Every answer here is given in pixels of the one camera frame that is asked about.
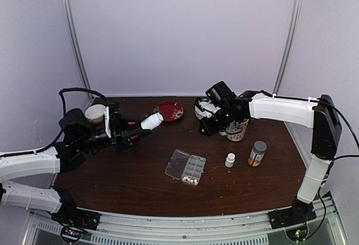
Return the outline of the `clear plastic pill organizer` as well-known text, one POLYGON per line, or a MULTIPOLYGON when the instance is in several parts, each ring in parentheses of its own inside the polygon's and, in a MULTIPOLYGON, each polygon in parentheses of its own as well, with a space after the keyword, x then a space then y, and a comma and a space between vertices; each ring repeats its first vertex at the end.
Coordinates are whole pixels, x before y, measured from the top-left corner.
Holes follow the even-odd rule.
POLYGON ((181 180, 183 183, 197 186, 200 182, 201 176, 204 172, 206 159, 201 156, 190 155, 182 150, 176 149, 165 169, 165 174, 175 180, 181 180), (184 176, 197 179, 198 184, 184 182, 184 176))

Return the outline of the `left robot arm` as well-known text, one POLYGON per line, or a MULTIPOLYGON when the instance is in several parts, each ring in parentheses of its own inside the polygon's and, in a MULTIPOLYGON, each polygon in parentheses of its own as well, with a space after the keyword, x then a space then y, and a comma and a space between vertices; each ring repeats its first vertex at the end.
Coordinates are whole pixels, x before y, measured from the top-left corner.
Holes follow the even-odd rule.
POLYGON ((15 179, 75 171, 87 154, 109 146, 127 150, 162 122, 159 113, 140 120, 106 107, 103 125, 96 127, 79 108, 69 110, 59 122, 63 141, 55 140, 36 150, 1 153, 1 205, 42 210, 69 225, 77 224, 81 211, 65 189, 41 189, 16 183, 15 179))

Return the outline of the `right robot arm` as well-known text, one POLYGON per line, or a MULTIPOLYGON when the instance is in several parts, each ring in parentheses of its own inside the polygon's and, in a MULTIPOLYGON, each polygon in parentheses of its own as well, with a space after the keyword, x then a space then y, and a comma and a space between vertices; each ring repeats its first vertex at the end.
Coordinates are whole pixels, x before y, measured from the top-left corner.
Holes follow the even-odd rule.
POLYGON ((338 150, 342 126, 332 109, 331 97, 295 99, 253 90, 236 95, 215 87, 206 95, 206 98, 197 98, 194 106, 200 120, 199 133, 205 136, 224 131, 232 122, 244 119, 270 119, 312 129, 311 161, 287 213, 291 223, 300 223, 309 214, 338 150))

